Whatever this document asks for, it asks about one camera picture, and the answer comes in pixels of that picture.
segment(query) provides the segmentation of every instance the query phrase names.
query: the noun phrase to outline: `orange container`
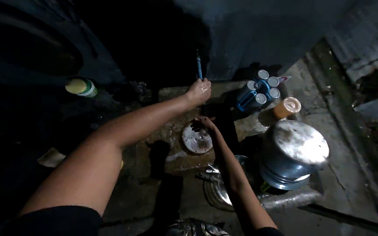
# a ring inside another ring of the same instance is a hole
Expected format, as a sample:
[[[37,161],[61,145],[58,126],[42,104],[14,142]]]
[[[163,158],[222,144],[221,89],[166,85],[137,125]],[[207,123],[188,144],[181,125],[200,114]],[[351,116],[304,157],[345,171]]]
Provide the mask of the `orange container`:
[[[278,120],[301,110],[301,103],[294,97],[287,97],[273,108],[273,113]]]

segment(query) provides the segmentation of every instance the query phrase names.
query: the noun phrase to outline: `hand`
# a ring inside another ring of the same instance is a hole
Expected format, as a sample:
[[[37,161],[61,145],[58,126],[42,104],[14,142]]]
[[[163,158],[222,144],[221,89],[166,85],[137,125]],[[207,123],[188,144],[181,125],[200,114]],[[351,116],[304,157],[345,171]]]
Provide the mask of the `hand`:
[[[193,123],[192,130],[198,132],[201,128],[205,127],[207,129],[215,129],[215,124],[206,116],[201,116],[195,119],[196,122]]]
[[[186,92],[186,96],[193,106],[203,105],[211,97],[211,82],[204,78],[200,78],[191,85]]]

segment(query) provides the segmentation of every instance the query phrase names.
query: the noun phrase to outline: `yellow lid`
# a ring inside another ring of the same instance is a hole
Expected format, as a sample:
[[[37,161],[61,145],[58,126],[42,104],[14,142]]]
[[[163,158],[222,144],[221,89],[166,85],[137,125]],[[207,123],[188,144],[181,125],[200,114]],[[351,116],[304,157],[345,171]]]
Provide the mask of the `yellow lid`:
[[[87,83],[80,78],[73,78],[66,83],[65,89],[72,94],[80,94],[87,89]]]

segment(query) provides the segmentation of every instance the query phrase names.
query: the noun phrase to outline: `cloth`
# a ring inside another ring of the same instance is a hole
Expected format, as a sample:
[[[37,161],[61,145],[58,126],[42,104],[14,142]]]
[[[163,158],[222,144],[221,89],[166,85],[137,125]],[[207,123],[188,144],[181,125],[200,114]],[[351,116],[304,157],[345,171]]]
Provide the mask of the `cloth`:
[[[102,218],[84,206],[56,206],[30,212],[13,219],[3,228],[2,236],[95,236]]]
[[[102,218],[99,213],[84,206],[56,206],[30,212],[13,219],[1,231],[1,236],[96,236]],[[217,226],[196,220],[178,220],[169,226],[166,236],[229,236]],[[283,236],[275,228],[260,228],[255,236]]]

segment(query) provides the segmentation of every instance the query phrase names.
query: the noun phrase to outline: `cooking pot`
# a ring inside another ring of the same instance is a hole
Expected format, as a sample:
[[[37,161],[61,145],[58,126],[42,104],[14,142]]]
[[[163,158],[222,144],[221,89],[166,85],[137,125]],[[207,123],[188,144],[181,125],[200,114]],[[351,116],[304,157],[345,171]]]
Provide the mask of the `cooking pot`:
[[[315,128],[299,121],[278,121],[265,132],[259,152],[261,177],[277,189],[292,190],[329,161],[329,146]]]

